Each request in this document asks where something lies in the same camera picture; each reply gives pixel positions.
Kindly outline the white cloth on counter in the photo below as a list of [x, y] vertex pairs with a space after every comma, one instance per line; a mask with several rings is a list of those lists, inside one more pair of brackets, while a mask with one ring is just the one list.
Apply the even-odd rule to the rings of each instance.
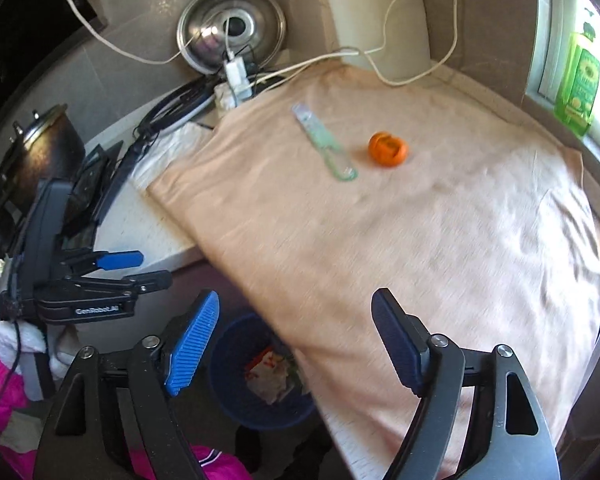
[[132, 171], [132, 185], [140, 192], [145, 192], [171, 162], [194, 154], [206, 145], [212, 136], [211, 127], [196, 122], [188, 122], [170, 133], [161, 133]]

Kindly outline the green dish soap bottle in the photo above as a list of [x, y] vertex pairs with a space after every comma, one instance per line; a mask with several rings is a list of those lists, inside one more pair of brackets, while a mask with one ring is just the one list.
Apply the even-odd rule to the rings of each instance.
[[595, 53], [596, 32], [589, 21], [569, 37], [568, 56], [554, 106], [555, 117], [582, 140], [593, 123], [600, 86], [600, 60]]

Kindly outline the beige towel mat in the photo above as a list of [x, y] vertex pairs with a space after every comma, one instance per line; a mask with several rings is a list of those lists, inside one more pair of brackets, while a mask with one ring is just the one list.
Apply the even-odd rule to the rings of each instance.
[[[334, 178], [292, 114], [348, 153]], [[406, 161], [367, 151], [388, 132]], [[388, 288], [462, 347], [511, 346], [559, 439], [600, 328], [600, 245], [581, 155], [440, 81], [390, 88], [326, 63], [227, 113], [149, 195], [247, 298], [308, 378], [358, 479], [387, 471], [417, 406], [370, 314]]]

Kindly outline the pink jacket sleeve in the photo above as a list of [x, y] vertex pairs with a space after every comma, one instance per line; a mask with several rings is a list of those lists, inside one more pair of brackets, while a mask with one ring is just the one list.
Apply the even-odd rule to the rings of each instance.
[[[33, 354], [46, 350], [46, 343], [42, 332], [35, 326], [27, 323], [18, 323], [20, 347], [18, 347], [18, 333], [15, 322], [0, 321], [0, 437], [6, 430], [12, 413], [20, 408], [26, 408], [29, 399], [24, 392], [22, 377], [22, 364], [15, 364], [20, 348], [20, 358], [26, 353]], [[52, 366], [53, 378], [64, 378], [70, 363], [69, 353], [63, 360], [57, 361]], [[204, 445], [189, 445], [190, 450], [198, 460], [207, 479], [252, 479], [251, 474], [237, 457], [224, 453], [216, 448]], [[36, 450], [33, 444], [15, 444], [14, 442], [0, 445], [0, 454], [4, 457], [9, 467], [19, 479], [32, 479], [33, 466], [36, 459]], [[133, 471], [141, 479], [155, 479], [151, 470], [148, 456], [143, 451], [131, 452]]]

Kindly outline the white power strip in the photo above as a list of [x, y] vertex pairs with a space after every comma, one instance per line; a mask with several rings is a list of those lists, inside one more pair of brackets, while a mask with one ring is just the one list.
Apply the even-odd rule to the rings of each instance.
[[214, 87], [215, 107], [220, 115], [234, 110], [253, 97], [252, 84], [241, 55], [225, 62], [223, 72], [223, 81]]

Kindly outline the red white paper bag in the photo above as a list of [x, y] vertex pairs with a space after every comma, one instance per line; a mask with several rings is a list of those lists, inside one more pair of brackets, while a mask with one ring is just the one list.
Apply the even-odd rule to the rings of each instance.
[[296, 366], [290, 359], [268, 346], [245, 367], [247, 388], [265, 404], [282, 402], [300, 385]]

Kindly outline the steel pot lid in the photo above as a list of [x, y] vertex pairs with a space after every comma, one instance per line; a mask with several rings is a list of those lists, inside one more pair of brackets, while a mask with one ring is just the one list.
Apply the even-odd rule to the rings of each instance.
[[176, 42], [191, 68], [211, 75], [230, 53], [268, 65], [286, 32], [286, 16], [276, 0], [192, 0], [178, 19]]

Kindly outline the white cutting board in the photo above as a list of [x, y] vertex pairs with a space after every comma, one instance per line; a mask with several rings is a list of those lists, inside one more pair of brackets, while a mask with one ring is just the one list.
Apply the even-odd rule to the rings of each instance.
[[381, 73], [398, 80], [430, 65], [424, 0], [318, 0], [330, 50], [366, 51]]

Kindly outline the blue trash basket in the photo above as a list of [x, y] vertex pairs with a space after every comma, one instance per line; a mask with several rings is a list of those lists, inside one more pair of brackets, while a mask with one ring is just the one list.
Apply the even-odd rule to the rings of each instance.
[[254, 313], [224, 328], [213, 347], [208, 375], [222, 409], [242, 426], [288, 429], [315, 411], [294, 356]]

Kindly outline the black cooking pot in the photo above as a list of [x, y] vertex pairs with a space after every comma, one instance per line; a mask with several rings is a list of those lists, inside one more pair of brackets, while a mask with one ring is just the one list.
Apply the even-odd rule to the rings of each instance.
[[26, 216], [38, 192], [38, 182], [72, 181], [85, 157], [79, 133], [67, 115], [66, 104], [33, 114], [27, 128], [14, 125], [15, 137], [0, 165], [0, 258], [7, 252], [16, 222], [8, 208]]

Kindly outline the orange peel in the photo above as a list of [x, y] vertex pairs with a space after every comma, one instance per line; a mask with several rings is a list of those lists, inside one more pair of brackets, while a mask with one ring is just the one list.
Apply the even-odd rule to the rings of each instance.
[[408, 156], [407, 143], [388, 132], [375, 133], [367, 144], [370, 158], [383, 167], [397, 167], [402, 165]]

